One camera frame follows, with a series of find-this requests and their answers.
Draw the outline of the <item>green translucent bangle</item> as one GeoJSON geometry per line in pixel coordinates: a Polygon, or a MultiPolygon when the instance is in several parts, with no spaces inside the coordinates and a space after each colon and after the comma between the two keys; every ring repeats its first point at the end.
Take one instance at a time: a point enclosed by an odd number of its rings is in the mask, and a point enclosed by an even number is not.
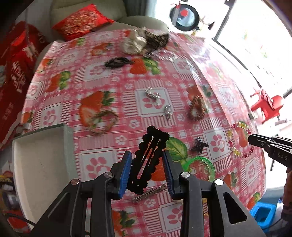
{"type": "Polygon", "coordinates": [[[179,163],[184,171],[197,175],[200,179],[210,182],[215,180],[215,167],[208,158],[197,156],[182,159],[179,163]]]}

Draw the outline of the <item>black claw hair clip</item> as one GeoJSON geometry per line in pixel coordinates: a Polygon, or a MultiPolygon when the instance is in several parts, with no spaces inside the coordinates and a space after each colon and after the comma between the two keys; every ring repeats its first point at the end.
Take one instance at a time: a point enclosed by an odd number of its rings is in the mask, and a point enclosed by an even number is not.
{"type": "Polygon", "coordinates": [[[203,149],[208,147],[208,144],[200,137],[194,139],[194,146],[191,148],[192,151],[202,154],[203,149]]]}

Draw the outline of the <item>white jewelry tray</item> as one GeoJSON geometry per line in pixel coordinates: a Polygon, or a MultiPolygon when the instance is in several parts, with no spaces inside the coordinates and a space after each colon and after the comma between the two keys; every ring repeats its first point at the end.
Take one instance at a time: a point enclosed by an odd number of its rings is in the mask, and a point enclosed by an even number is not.
{"type": "Polygon", "coordinates": [[[15,138],[12,162],[22,213],[36,223],[65,186],[78,178],[73,129],[57,124],[15,138]]]}

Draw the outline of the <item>metal bobby pins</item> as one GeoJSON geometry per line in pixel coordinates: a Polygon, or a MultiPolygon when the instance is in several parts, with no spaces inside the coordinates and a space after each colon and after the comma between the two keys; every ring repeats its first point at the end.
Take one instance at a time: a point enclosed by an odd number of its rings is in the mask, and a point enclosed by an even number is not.
{"type": "Polygon", "coordinates": [[[154,188],[152,188],[152,189],[146,191],[146,192],[143,193],[142,195],[139,195],[139,196],[137,196],[137,197],[134,197],[134,198],[132,199],[132,202],[137,203],[137,202],[139,202],[139,201],[141,201],[141,200],[143,200],[143,199],[146,199],[146,198],[148,198],[148,197],[150,197],[150,196],[152,196],[152,195],[154,195],[154,194],[158,194],[159,192],[162,192],[162,191],[164,191],[164,190],[166,190],[166,189],[167,189],[167,185],[164,183],[164,184],[162,184],[162,185],[159,186],[159,187],[154,187],[154,188]]]}

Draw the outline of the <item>red plastic chair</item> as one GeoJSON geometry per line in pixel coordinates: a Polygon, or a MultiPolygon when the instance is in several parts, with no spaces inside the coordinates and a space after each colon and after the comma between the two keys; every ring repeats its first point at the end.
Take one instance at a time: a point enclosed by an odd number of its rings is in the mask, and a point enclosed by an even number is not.
{"type": "Polygon", "coordinates": [[[261,124],[264,124],[268,120],[280,115],[280,109],[284,105],[284,98],[282,96],[275,95],[271,98],[264,89],[255,91],[252,95],[250,95],[250,98],[255,95],[258,95],[259,99],[250,107],[250,110],[252,112],[255,112],[257,109],[261,110],[264,115],[264,120],[261,124]]]}

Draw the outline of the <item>small silver charm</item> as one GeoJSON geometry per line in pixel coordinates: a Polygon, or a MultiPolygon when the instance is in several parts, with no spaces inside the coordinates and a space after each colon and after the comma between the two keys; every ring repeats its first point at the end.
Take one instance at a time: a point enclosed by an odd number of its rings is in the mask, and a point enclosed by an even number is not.
{"type": "Polygon", "coordinates": [[[170,120],[172,118],[172,110],[170,105],[165,105],[163,112],[167,120],[170,120]]]}

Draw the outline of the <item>blue plastic stool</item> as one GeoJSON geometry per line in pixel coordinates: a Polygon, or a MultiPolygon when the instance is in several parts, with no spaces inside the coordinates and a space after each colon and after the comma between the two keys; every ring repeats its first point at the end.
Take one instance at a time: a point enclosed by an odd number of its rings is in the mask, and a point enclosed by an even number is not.
{"type": "Polygon", "coordinates": [[[275,217],[276,205],[265,202],[257,202],[249,212],[260,228],[265,230],[272,225],[275,217]]]}

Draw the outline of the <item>pink strawberry tablecloth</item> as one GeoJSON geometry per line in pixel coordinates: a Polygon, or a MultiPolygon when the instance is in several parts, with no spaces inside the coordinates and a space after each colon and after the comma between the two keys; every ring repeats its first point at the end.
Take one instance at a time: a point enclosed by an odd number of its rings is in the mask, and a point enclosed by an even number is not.
{"type": "Polygon", "coordinates": [[[135,152],[150,125],[169,133],[175,162],[194,158],[194,139],[208,144],[202,156],[215,167],[247,209],[266,191],[262,151],[247,137],[256,132],[235,82],[203,38],[171,33],[166,50],[152,59],[131,56],[133,65],[107,69],[123,55],[126,30],[90,33],[53,42],[29,86],[24,112],[32,113],[30,132],[65,124],[73,129],[78,177],[92,180],[135,152]],[[144,89],[160,94],[160,105],[144,89]],[[172,118],[163,109],[170,105],[172,118]]]}

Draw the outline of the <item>cream scrunchie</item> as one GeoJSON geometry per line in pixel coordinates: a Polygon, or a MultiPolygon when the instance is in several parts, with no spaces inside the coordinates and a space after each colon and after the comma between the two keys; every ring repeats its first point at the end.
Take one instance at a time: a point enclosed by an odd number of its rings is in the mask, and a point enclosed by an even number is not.
{"type": "Polygon", "coordinates": [[[121,49],[126,54],[138,55],[142,53],[146,45],[147,40],[140,36],[137,30],[131,29],[121,44],[121,49]]]}

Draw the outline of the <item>leopard print scrunchie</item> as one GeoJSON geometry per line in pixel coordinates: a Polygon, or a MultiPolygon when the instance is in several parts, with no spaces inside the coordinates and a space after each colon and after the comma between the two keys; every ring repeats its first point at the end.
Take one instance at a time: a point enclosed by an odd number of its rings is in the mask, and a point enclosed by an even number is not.
{"type": "Polygon", "coordinates": [[[164,48],[169,41],[169,33],[163,35],[155,35],[147,30],[145,30],[145,39],[147,44],[145,50],[147,52],[157,51],[164,48]]]}

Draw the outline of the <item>round black mirror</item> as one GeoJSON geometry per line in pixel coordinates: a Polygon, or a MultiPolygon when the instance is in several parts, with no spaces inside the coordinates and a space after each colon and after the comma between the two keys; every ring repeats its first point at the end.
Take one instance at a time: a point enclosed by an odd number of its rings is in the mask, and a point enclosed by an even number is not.
{"type": "Polygon", "coordinates": [[[179,4],[170,11],[172,25],[183,32],[198,30],[199,14],[188,4],[179,4]]]}

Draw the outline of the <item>red embroidered cushion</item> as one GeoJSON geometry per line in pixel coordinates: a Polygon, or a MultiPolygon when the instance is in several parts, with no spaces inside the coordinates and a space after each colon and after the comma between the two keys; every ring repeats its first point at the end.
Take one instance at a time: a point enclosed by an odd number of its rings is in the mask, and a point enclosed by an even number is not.
{"type": "Polygon", "coordinates": [[[70,41],[82,37],[92,32],[94,29],[113,23],[115,23],[114,20],[104,16],[97,10],[97,7],[91,3],[64,18],[55,24],[52,29],[56,30],[65,41],[70,41]]]}

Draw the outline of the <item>red printed quilt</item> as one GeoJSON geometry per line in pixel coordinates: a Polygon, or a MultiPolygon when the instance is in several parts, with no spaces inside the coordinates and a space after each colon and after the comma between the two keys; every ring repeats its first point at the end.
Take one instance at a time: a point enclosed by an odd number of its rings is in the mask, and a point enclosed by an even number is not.
{"type": "Polygon", "coordinates": [[[33,25],[20,21],[1,41],[1,148],[20,124],[34,67],[49,44],[33,25]]]}

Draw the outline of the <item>beige sofa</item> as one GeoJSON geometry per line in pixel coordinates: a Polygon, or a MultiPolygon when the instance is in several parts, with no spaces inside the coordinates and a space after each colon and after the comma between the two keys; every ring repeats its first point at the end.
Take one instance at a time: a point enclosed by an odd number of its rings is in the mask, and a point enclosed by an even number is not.
{"type": "MultiPolygon", "coordinates": [[[[69,14],[91,3],[104,16],[115,21],[113,24],[105,25],[93,31],[104,32],[117,29],[145,28],[145,30],[155,35],[168,33],[167,25],[160,20],[144,15],[128,16],[123,1],[53,1],[50,12],[51,25],[58,23],[65,16],[69,16],[69,14]]],[[[142,37],[144,38],[145,30],[142,31],[142,37]]]]}

